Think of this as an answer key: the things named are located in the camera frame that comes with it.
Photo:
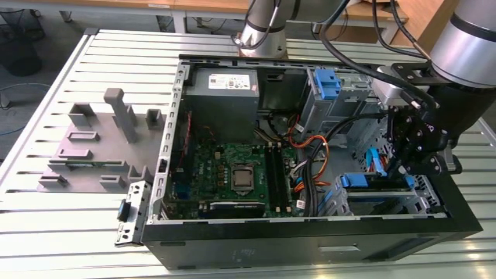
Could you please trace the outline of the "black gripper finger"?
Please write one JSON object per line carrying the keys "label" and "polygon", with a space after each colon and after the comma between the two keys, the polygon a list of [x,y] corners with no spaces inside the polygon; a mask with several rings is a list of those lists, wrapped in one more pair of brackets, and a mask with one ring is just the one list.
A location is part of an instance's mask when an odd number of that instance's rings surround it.
{"label": "black gripper finger", "polygon": [[402,168],[409,175],[439,175],[443,172],[443,157],[438,152],[411,151],[402,155]]}
{"label": "black gripper finger", "polygon": [[413,170],[422,160],[417,150],[422,131],[417,123],[415,111],[410,107],[387,110],[387,141],[391,144],[387,163],[387,178],[398,178],[399,167]]}

